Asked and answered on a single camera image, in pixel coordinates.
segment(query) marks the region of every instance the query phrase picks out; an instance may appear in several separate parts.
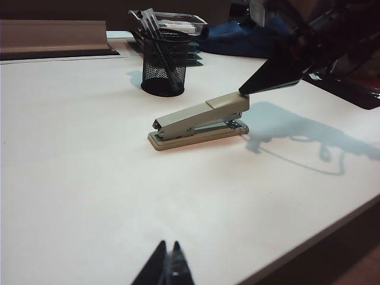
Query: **white desk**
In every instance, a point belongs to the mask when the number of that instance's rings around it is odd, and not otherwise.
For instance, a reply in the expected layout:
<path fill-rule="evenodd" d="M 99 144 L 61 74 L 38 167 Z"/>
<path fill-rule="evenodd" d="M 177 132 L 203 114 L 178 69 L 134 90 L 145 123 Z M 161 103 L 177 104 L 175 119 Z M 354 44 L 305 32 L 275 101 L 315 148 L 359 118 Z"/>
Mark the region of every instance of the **white desk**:
<path fill-rule="evenodd" d="M 162 239 L 197 284 L 249 284 L 379 200 L 380 109 L 300 82 L 251 96 L 247 136 L 158 152 L 156 117 L 263 60 L 202 53 L 185 93 L 160 98 L 123 54 L 1 65 L 4 284 L 129 284 Z"/>

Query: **black object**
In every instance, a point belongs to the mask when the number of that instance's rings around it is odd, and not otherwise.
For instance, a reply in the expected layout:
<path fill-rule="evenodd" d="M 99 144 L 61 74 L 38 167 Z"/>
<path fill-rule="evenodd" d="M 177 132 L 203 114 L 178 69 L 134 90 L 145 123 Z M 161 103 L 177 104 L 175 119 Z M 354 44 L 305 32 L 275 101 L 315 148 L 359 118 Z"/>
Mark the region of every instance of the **black object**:
<path fill-rule="evenodd" d="M 76 56 L 106 55 L 119 55 L 119 53 L 111 47 L 109 47 L 109 49 L 52 50 L 43 52 L 7 52 L 0 54 L 0 61 L 11 61 L 16 59 L 67 58 Z"/>
<path fill-rule="evenodd" d="M 243 95 L 295 85 L 304 79 L 364 109 L 380 106 L 378 89 L 330 74 L 334 61 L 347 52 L 363 53 L 359 43 L 380 31 L 380 1 L 336 0 L 332 9 L 310 23 L 304 22 L 285 0 L 264 2 L 266 8 L 276 4 L 299 26 L 239 89 Z M 372 51 L 380 48 L 380 41 L 370 44 Z M 310 79 L 308 74 L 314 73 L 322 80 Z"/>
<path fill-rule="evenodd" d="M 318 72 L 306 74 L 302 79 L 363 109 L 371 110 L 380 106 L 380 90 L 377 88 Z"/>
<path fill-rule="evenodd" d="M 179 243 L 167 253 L 161 241 L 131 285 L 194 285 Z"/>
<path fill-rule="evenodd" d="M 156 96 L 182 94 L 185 83 L 188 43 L 191 37 L 180 31 L 160 29 L 162 39 L 146 34 L 141 88 Z"/>

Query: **stapler base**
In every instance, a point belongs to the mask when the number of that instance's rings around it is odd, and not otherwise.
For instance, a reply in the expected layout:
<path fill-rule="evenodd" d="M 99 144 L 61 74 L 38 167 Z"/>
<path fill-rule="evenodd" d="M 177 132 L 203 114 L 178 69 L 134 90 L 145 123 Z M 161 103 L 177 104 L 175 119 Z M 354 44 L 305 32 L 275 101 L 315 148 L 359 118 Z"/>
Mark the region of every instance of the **stapler base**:
<path fill-rule="evenodd" d="M 162 138 L 159 137 L 158 132 L 151 132 L 148 134 L 148 140 L 156 150 L 169 150 L 171 148 L 219 140 L 235 135 L 244 135 L 248 132 L 249 128 L 245 123 L 240 120 L 233 120 L 231 122 L 222 122 L 199 128 L 195 131 L 195 134 L 190 137 L 175 138 L 167 141 L 163 141 Z"/>

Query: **stapler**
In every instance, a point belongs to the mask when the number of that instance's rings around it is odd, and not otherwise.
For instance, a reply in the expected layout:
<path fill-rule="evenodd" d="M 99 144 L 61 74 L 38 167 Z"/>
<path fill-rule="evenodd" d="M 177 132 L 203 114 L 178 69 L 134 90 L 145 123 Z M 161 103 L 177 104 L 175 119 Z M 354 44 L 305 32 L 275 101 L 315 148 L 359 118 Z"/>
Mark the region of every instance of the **stapler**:
<path fill-rule="evenodd" d="M 265 0 L 260 3 L 262 10 L 271 7 L 282 11 L 297 24 L 297 28 L 288 38 L 277 43 L 272 57 L 239 91 L 157 118 L 153 122 L 157 131 L 148 135 L 156 150 L 247 134 L 248 126 L 239 118 L 249 109 L 249 94 L 293 86 L 309 74 L 329 75 L 332 64 L 348 51 L 362 54 L 363 43 L 369 42 L 371 50 L 380 48 L 380 1 L 339 0 L 331 10 L 308 23 L 287 1 Z M 340 90 L 339 86 L 341 80 L 337 80 L 334 90 Z M 380 96 L 376 92 L 358 93 L 354 100 L 343 89 L 333 93 L 365 109 L 380 106 Z"/>
<path fill-rule="evenodd" d="M 238 119 L 248 109 L 248 96 L 230 93 L 157 118 L 153 122 L 157 131 L 148 139 L 156 150 L 167 150 L 247 134 L 247 125 Z"/>

